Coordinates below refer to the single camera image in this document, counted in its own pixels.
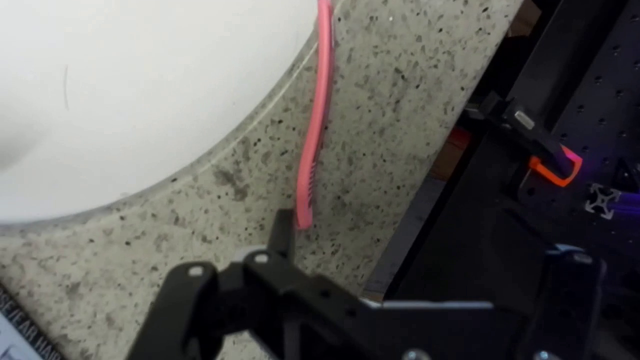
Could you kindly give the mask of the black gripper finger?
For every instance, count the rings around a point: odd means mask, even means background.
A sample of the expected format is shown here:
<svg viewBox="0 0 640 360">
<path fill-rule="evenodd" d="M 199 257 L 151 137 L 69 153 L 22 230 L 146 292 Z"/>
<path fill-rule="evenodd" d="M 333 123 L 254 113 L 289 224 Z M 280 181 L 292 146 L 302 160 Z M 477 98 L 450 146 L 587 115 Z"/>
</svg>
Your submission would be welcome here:
<svg viewBox="0 0 640 360">
<path fill-rule="evenodd" d="M 268 249 L 281 257 L 292 257 L 293 233 L 293 212 L 289 207 L 277 209 L 268 238 Z"/>
</svg>

